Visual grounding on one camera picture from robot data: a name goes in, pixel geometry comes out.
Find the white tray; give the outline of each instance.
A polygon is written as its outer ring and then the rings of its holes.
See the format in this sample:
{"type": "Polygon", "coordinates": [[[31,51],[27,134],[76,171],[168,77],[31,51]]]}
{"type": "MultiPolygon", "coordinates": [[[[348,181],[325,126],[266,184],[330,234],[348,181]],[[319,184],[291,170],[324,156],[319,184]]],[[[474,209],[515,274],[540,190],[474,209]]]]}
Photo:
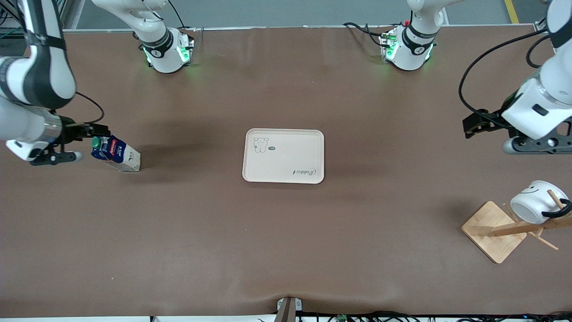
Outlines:
{"type": "Polygon", "coordinates": [[[250,182],[322,182],[324,135],[316,129],[253,128],[244,146],[243,178],[250,182]]]}

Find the gray floor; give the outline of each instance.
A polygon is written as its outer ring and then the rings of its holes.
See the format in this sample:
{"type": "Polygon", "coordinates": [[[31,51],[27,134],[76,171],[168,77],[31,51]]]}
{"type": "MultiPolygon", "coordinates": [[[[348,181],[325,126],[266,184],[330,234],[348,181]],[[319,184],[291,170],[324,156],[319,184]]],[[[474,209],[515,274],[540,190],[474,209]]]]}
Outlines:
{"type": "Polygon", "coordinates": [[[21,56],[26,50],[24,39],[2,39],[0,40],[0,55],[21,56]]]}
{"type": "MultiPolygon", "coordinates": [[[[398,23],[409,17],[405,0],[172,0],[186,25],[193,27],[372,25],[398,23]]],[[[510,23],[503,0],[467,0],[447,8],[450,23],[510,23]]],[[[167,6],[159,14],[169,26],[179,22],[167,6]]],[[[115,29],[126,25],[86,0],[79,29],[115,29]]]]}
{"type": "Polygon", "coordinates": [[[540,1],[513,0],[513,4],[520,22],[540,21],[546,15],[546,6],[540,1]]]}

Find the black mug handle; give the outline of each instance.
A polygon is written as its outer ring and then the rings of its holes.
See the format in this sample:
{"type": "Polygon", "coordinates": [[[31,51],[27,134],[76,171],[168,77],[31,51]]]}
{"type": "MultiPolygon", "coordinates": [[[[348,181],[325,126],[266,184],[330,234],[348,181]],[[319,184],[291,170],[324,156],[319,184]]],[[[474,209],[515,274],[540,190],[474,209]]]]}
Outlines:
{"type": "Polygon", "coordinates": [[[568,215],[568,213],[570,212],[570,210],[572,210],[572,202],[570,202],[570,200],[568,199],[560,199],[560,202],[562,202],[565,206],[564,208],[555,211],[553,213],[549,213],[547,211],[543,211],[542,215],[544,217],[548,217],[548,218],[558,218],[558,217],[562,217],[562,216],[566,216],[568,215]]]}

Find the blue label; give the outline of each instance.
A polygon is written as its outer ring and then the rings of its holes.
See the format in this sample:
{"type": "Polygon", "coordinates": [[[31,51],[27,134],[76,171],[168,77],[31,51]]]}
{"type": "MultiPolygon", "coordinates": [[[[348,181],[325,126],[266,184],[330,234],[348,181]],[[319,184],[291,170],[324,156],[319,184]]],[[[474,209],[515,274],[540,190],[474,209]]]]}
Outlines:
{"type": "Polygon", "coordinates": [[[105,138],[100,136],[101,146],[100,148],[94,148],[92,150],[92,155],[94,158],[103,161],[113,161],[115,163],[123,163],[123,156],[125,153],[125,148],[127,144],[120,139],[117,139],[114,135],[110,138],[105,138]]]}

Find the wooden base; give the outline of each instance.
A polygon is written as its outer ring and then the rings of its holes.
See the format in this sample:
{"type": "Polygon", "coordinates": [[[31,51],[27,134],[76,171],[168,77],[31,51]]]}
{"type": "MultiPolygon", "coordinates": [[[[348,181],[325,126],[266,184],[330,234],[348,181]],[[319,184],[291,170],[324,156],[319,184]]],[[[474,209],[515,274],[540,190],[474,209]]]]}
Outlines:
{"type": "Polygon", "coordinates": [[[502,263],[526,238],[526,233],[489,237],[490,231],[514,221],[494,202],[486,202],[461,227],[463,232],[495,263],[502,263]]]}

